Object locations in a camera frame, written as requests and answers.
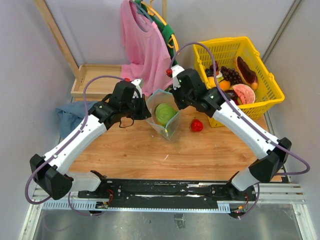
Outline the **red bell pepper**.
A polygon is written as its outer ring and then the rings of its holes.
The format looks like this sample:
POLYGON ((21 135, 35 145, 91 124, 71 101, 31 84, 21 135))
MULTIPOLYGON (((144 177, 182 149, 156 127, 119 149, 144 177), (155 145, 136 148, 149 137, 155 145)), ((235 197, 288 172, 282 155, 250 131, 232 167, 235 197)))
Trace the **red bell pepper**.
POLYGON ((194 118, 192 121, 191 121, 191 124, 190 124, 190 129, 193 131, 193 132, 201 132, 203 130, 204 126, 203 126, 203 123, 194 118))

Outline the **green cabbage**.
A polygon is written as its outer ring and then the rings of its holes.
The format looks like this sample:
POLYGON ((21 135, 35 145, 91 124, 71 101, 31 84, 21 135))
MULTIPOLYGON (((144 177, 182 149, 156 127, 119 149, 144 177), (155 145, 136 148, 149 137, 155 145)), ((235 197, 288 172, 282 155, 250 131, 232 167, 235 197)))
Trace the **green cabbage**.
POLYGON ((177 111, 169 104, 161 103, 155 109, 155 118, 158 124, 165 126, 177 111))

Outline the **clear zip top bag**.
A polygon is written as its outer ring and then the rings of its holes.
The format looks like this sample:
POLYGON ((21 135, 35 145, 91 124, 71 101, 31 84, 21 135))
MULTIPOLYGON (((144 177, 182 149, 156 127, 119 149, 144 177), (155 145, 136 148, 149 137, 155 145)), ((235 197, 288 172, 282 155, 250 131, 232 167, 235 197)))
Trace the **clear zip top bag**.
POLYGON ((178 138, 181 113, 170 92, 158 89, 146 101, 151 117, 146 121, 163 138, 173 142, 178 138))

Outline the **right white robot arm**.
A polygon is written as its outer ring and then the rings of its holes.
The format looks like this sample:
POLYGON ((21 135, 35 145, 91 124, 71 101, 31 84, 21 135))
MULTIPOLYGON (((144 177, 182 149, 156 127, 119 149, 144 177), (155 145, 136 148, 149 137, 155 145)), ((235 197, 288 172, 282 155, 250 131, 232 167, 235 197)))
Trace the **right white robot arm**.
POLYGON ((248 187, 270 182, 286 162, 287 151, 292 146, 291 141, 286 137, 278 139, 265 131, 216 87, 207 89, 196 70, 175 65, 166 72, 173 79, 171 93, 180 110, 191 106, 222 123, 237 135, 257 158, 231 178, 226 188, 227 196, 238 200, 248 187))

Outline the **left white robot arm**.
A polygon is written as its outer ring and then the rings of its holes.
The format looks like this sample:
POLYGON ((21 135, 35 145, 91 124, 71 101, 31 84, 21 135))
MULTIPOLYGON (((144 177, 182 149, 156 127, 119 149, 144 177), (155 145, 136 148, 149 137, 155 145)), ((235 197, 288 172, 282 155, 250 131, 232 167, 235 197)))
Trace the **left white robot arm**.
POLYGON ((122 118, 136 121, 151 117, 141 85, 141 79, 119 81, 111 94, 85 109, 85 118, 59 145, 30 159, 33 180, 53 200, 77 191, 88 191, 96 198, 107 193, 105 179, 97 171, 76 173, 69 168, 96 138, 120 124, 122 118))

